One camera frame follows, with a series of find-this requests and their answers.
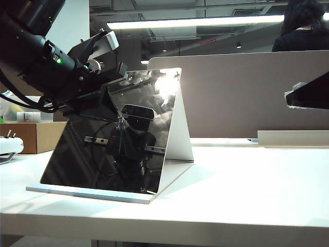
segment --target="beige partition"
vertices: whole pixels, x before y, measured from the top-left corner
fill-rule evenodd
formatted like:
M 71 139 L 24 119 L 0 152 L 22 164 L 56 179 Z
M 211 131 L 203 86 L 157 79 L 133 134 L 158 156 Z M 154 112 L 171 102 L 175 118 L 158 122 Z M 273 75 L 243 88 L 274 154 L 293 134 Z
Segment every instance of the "beige partition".
M 191 137 L 257 137 L 257 130 L 327 130 L 329 111 L 290 109 L 284 92 L 329 71 L 329 51 L 152 58 L 181 67 Z

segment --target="dark hair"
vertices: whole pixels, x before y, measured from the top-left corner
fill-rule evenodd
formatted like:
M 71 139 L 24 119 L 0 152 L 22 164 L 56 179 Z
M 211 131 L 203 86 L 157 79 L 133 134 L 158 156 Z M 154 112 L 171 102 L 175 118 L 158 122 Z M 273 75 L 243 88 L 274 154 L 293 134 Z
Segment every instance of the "dark hair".
M 290 0 L 284 13 L 282 34 L 308 25 L 314 34 L 329 32 L 323 21 L 324 13 L 316 0 Z

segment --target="desk surface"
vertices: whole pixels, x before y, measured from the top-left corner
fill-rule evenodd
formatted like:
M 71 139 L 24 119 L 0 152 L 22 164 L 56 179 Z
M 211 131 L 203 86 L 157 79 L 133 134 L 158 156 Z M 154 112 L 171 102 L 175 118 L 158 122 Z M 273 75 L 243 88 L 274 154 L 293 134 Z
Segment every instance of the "desk surface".
M 194 165 L 151 204 L 26 191 L 51 152 L 0 166 L 3 234 L 208 246 L 328 246 L 329 149 L 192 139 Z

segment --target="fluorescent lamp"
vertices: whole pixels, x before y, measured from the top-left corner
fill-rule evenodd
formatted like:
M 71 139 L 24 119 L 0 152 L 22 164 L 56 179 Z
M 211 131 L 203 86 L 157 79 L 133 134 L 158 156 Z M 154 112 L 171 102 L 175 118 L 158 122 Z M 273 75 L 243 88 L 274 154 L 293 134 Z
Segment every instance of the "fluorescent lamp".
M 284 20 L 283 15 L 262 15 L 243 17 L 215 17 L 178 20 L 112 22 L 108 23 L 110 29 L 136 29 L 136 28 L 166 28 L 191 26 L 228 26 L 257 23 L 276 23 Z

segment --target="black cable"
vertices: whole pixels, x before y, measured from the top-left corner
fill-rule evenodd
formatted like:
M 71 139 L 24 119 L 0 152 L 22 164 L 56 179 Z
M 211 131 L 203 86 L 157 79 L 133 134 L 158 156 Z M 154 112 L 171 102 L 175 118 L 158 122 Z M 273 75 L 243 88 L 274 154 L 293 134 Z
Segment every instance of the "black cable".
M 18 105 L 20 105 L 20 106 L 22 106 L 22 107 L 25 107 L 25 108 L 35 109 L 34 107 L 31 107 L 31 106 L 29 106 L 29 105 L 27 105 L 27 104 L 23 104 L 23 103 L 20 103 L 20 102 L 18 102 L 18 101 L 16 101 L 16 100 L 13 100 L 13 99 L 11 99 L 11 98 L 8 98 L 7 96 L 5 96 L 5 95 L 3 95 L 3 94 L 0 94 L 0 98 L 3 98 L 3 99 L 5 99 L 5 100 L 7 100 L 7 101 L 9 101 L 9 102 L 14 103 L 14 104 L 18 104 Z
M 96 137 L 97 134 L 98 134 L 102 129 L 104 129 L 106 126 L 108 126 L 109 124 L 113 124 L 113 123 L 112 123 L 112 122 L 107 122 L 107 123 L 104 124 L 102 127 L 100 127 L 100 128 L 94 133 L 94 138 L 97 138 L 97 137 Z M 114 172 L 114 173 L 111 173 L 111 174 L 106 174 L 106 173 L 104 173 L 104 172 L 101 171 L 101 169 L 98 167 L 97 162 L 96 162 L 96 160 L 95 160 L 95 156 L 94 156 L 94 146 L 95 146 L 95 141 L 92 142 L 92 146 L 91 146 L 91 151 L 90 151 L 90 152 L 91 152 L 91 155 L 92 155 L 93 162 L 94 162 L 94 164 L 95 164 L 97 170 L 99 171 L 99 173 L 100 173 L 100 174 L 103 174 L 103 175 L 105 175 L 105 176 L 107 176 L 107 177 L 110 177 L 110 176 L 113 176 L 113 175 L 115 175 L 115 174 L 118 174 L 117 171 Z
M 24 94 L 22 94 L 5 76 L 3 71 L 0 69 L 0 82 L 6 86 L 14 95 L 16 95 L 20 100 L 30 105 L 30 107 L 34 107 L 35 109 L 46 112 L 46 113 L 53 113 L 58 110 L 57 104 L 53 104 L 51 107 L 42 107 L 37 102 L 27 98 Z

